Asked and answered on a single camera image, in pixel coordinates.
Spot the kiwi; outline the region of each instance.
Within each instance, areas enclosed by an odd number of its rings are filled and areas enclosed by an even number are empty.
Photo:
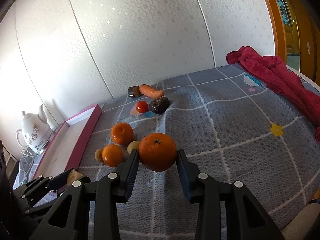
[[[94,158],[95,158],[98,162],[100,162],[100,163],[103,163],[102,151],[103,151],[103,149],[98,149],[98,150],[96,150],[96,152],[94,153]]]
[[[137,98],[137,97],[141,96],[139,86],[129,87],[128,88],[128,96],[131,98]]]
[[[128,154],[130,155],[132,150],[139,150],[139,145],[140,145],[140,141],[133,141],[132,143],[130,143],[127,147]]]
[[[150,102],[149,109],[155,114],[163,114],[169,106],[169,99],[166,97],[160,97]]]

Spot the orange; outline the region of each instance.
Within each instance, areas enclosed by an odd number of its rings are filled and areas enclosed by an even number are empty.
[[[112,127],[111,138],[117,144],[129,144],[133,141],[133,129],[126,122],[117,123]]]
[[[177,158],[177,147],[172,138],[163,133],[152,133],[139,145],[141,163],[152,171],[165,171]]]
[[[123,161],[123,152],[118,145],[109,144],[102,150],[103,162],[109,167],[116,167]]]

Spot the pink box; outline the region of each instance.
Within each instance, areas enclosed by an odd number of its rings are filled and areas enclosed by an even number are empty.
[[[55,177],[70,168],[78,169],[101,113],[100,106],[94,105],[63,122],[43,153],[33,178]]]

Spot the red tomato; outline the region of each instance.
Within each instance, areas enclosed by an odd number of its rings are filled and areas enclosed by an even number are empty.
[[[145,113],[148,111],[148,103],[146,101],[139,101],[136,103],[136,110],[139,113]]]

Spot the white grid line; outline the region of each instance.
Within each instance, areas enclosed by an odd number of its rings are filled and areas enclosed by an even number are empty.
[[[124,109],[125,103],[126,103],[127,100],[128,100],[128,97],[129,97],[129,96],[127,95],[127,98],[125,99],[125,102],[124,102],[124,104],[123,104],[123,106],[122,106],[122,109],[121,109],[121,111],[120,111],[120,114],[119,114],[119,116],[118,116],[118,119],[117,119],[116,123],[118,123],[118,121],[119,121],[119,118],[120,118],[120,116],[121,116],[121,114],[122,114],[122,111],[123,111],[123,109]],[[99,174],[100,174],[100,171],[101,171],[101,168],[102,168],[103,165],[104,165],[104,163],[101,163],[101,164],[100,164],[100,167],[99,167],[99,170],[98,170],[98,173],[97,173],[97,176],[96,176],[95,181],[97,181],[98,176],[99,176]]]
[[[235,77],[239,77],[242,76],[245,72],[241,73],[240,75],[234,76],[234,77],[230,77],[230,78],[235,78]],[[228,78],[221,78],[221,79],[217,79],[217,80],[211,80],[208,82],[203,82],[200,84],[195,84],[195,85],[181,85],[181,86],[176,86],[176,87],[172,87],[172,88],[164,88],[163,90],[168,90],[168,89],[174,89],[174,88],[179,88],[179,87],[193,87],[193,86],[199,86],[199,85],[203,85],[203,84],[207,84],[207,83],[212,83],[212,82],[216,82],[216,81],[221,81],[221,80],[226,80]]]
[[[193,82],[192,82],[192,80],[191,80],[191,78],[189,77],[188,74],[187,74],[187,76],[188,76],[191,84],[193,84]],[[204,100],[203,100],[203,98],[202,98],[202,95],[201,95],[200,91],[198,90],[198,88],[197,88],[196,86],[194,86],[194,87],[196,88],[196,90],[197,90],[197,92],[198,92],[198,94],[199,94],[199,97],[200,97],[200,99],[201,99],[201,101],[202,101],[202,104],[203,104],[203,106],[204,106],[204,109],[205,109],[205,111],[206,111],[206,113],[207,113],[207,116],[208,116],[208,118],[209,118],[209,121],[210,121],[210,124],[211,124],[211,128],[212,128],[212,130],[213,130],[215,139],[216,139],[216,141],[217,141],[218,149],[220,150],[220,156],[221,156],[221,160],[222,160],[222,163],[223,163],[223,166],[224,166],[226,175],[227,175],[227,179],[228,179],[228,182],[230,183],[230,182],[231,182],[230,171],[229,171],[229,168],[228,168],[228,166],[227,166],[225,157],[224,157],[224,155],[223,155],[223,151],[221,150],[221,144],[220,144],[219,137],[218,137],[218,135],[217,135],[216,128],[215,128],[215,126],[214,126],[214,124],[213,124],[213,122],[212,122],[212,120],[211,120],[211,117],[210,117],[208,108],[207,108],[207,106],[206,106],[205,103],[204,103]]]
[[[221,228],[221,232],[227,231],[227,228]],[[119,230],[120,233],[126,235],[133,235],[133,236],[146,236],[146,237],[165,237],[170,239],[170,237],[178,237],[178,236],[195,236],[195,233],[172,233],[172,234],[155,234],[155,233],[141,233],[141,232],[133,232],[133,231],[126,231],[126,230]]]
[[[237,75],[237,76],[234,76],[234,77],[230,77],[230,78],[239,77],[239,76],[243,75],[244,73],[245,73],[245,72],[241,73],[240,75]],[[172,88],[165,88],[165,89],[163,89],[163,90],[168,90],[168,89],[173,89],[173,88],[179,88],[179,87],[193,87],[193,86],[203,85],[203,84],[212,83],[212,82],[216,82],[216,81],[220,81],[220,80],[225,80],[225,79],[228,79],[228,78],[222,78],[222,79],[212,80],[212,81],[208,81],[208,82],[204,82],[204,83],[200,83],[200,84],[196,84],[196,85],[182,85],[182,86],[177,86],[177,87],[172,87]],[[125,103],[125,105],[130,104],[130,103],[133,103],[133,102],[136,102],[136,101],[139,101],[139,100],[142,100],[142,99],[143,99],[143,98],[136,99],[136,100],[134,100],[134,101]],[[121,107],[121,106],[123,106],[123,105],[119,105],[119,106],[110,108],[110,109],[108,109],[108,110],[102,111],[102,112],[104,113],[104,112],[107,112],[107,111],[109,111],[109,110],[112,110],[112,109],[116,109],[116,108],[118,108],[118,107]]]
[[[171,107],[171,108],[168,108],[167,111],[170,111],[170,110],[172,110],[172,109],[180,110],[180,111],[195,110],[195,109],[199,109],[199,108],[202,108],[202,107],[204,107],[204,106],[207,106],[208,104],[211,104],[211,103],[214,103],[214,102],[219,102],[219,101],[236,101],[236,100],[243,99],[243,98],[249,98],[249,97],[252,97],[252,96],[255,96],[255,95],[262,94],[262,93],[264,93],[264,92],[267,91],[267,90],[268,90],[268,89],[265,89],[265,90],[263,90],[263,91],[261,91],[261,92],[259,92],[259,93],[256,93],[256,94],[253,94],[253,95],[247,95],[247,96],[241,97],[241,98],[234,98],[234,99],[217,99],[217,100],[214,100],[214,101],[205,103],[205,104],[203,104],[202,106],[198,106],[198,107],[195,107],[195,108],[182,109],[182,108]],[[157,118],[157,116],[153,116],[153,117],[149,117],[149,118],[144,118],[144,119],[135,120],[135,121],[130,122],[129,124],[133,124],[133,123],[135,123],[135,122],[140,122],[140,121],[143,121],[143,120],[154,119],[154,118]],[[112,129],[112,128],[108,128],[108,129],[105,129],[105,130],[93,132],[91,135],[96,134],[96,133],[101,133],[101,132],[109,131],[109,130],[111,130],[111,129]]]
[[[316,172],[316,174],[311,178],[311,180],[308,181],[308,183],[301,189],[299,190],[294,196],[292,196],[291,198],[289,198],[286,202],[282,203],[280,206],[276,207],[275,209],[271,210],[268,212],[269,215],[277,212],[278,210],[280,210],[281,208],[285,207],[287,204],[289,204],[292,200],[294,200],[295,198],[297,198],[307,187],[310,186],[310,184],[315,180],[316,176],[318,176],[320,173],[320,169]]]
[[[159,132],[158,118],[156,117],[156,132]],[[152,187],[152,208],[151,208],[151,233],[155,232],[155,202],[156,202],[156,172],[153,172],[153,187]]]
[[[313,127],[313,124],[310,122],[310,120],[308,118],[306,118],[306,120],[308,121],[308,123],[310,124],[311,128],[315,131],[316,129]]]
[[[294,118],[291,122],[289,122],[288,124],[282,126],[282,128],[286,128],[288,126],[290,126],[291,124],[293,124],[295,121],[297,121],[299,118],[302,118],[303,116],[298,116],[296,118]],[[269,132],[269,133],[266,133],[266,134],[263,134],[263,135],[260,135],[260,136],[257,136],[255,138],[251,138],[249,140],[246,140],[244,142],[240,142],[240,143],[236,143],[236,144],[233,144],[233,145],[229,145],[229,146],[225,146],[223,148],[221,148],[222,150],[227,150],[227,149],[231,149],[231,148],[234,148],[234,147],[237,147],[237,146],[240,146],[240,145],[244,145],[244,144],[247,144],[247,143],[250,143],[250,142],[253,142],[253,141],[256,141],[256,140],[259,140],[261,138],[264,138],[266,136],[269,136],[271,135],[272,133]],[[219,149],[214,149],[212,151],[207,151],[207,152],[201,152],[201,153],[195,153],[195,154],[188,154],[187,157],[195,157],[195,156],[199,156],[199,155],[205,155],[205,154],[209,154],[209,153],[214,153],[214,152],[218,152]]]
[[[297,168],[296,162],[294,161],[294,158],[293,158],[293,156],[292,156],[292,154],[291,154],[291,151],[290,151],[289,147],[287,146],[286,142],[284,141],[283,136],[280,136],[280,138],[281,138],[281,141],[283,142],[285,148],[287,149],[287,152],[288,152],[288,154],[289,154],[289,157],[290,157],[290,159],[291,159],[291,161],[292,161],[292,163],[293,163],[294,169],[295,169],[295,171],[296,171],[296,173],[297,173],[297,175],[298,175],[299,182],[300,182],[300,186],[301,186],[301,190],[302,190],[302,194],[303,194],[303,202],[304,202],[304,204],[306,205],[306,204],[307,204],[306,193],[305,193],[304,190],[303,190],[303,184],[302,184],[301,176],[300,176],[299,170],[298,170],[298,168]]]
[[[237,83],[235,83],[233,80],[231,80],[231,82],[233,82],[243,93],[245,93],[246,95],[248,95],[241,87],[239,87],[238,86],[238,84]],[[258,104],[250,97],[250,100],[257,106],[257,108],[258,109],[260,109],[260,111],[263,113],[263,115],[268,119],[268,121],[271,123],[271,124],[273,124],[273,122],[270,120],[270,118],[266,115],[266,113],[261,109],[261,107],[260,106],[258,106]],[[300,173],[299,173],[299,170],[298,170],[298,168],[297,168],[297,165],[296,165],[296,162],[295,162],[295,160],[294,160],[294,158],[293,158],[293,156],[292,156],[292,154],[291,154],[291,152],[290,152],[290,150],[289,150],[289,148],[288,148],[288,146],[287,146],[287,144],[286,144],[286,142],[285,142],[285,140],[284,140],[284,138],[281,136],[281,141],[282,141],[282,143],[284,144],[284,146],[285,146],[285,148],[286,148],[286,150],[287,150],[287,152],[288,152],[288,154],[289,154],[289,157],[290,157],[290,159],[291,159],[291,161],[292,161],[292,163],[293,163],[293,166],[294,166],[294,168],[295,168],[295,171],[296,171],[296,174],[297,174],[297,176],[298,176],[298,179],[299,179],[299,182],[300,182],[300,186],[301,186],[301,189],[303,190],[303,184],[302,184],[302,180],[301,180],[301,177],[300,177]],[[303,197],[304,197],[304,203],[306,204],[306,196],[305,196],[305,192],[304,192],[304,190],[303,190]]]

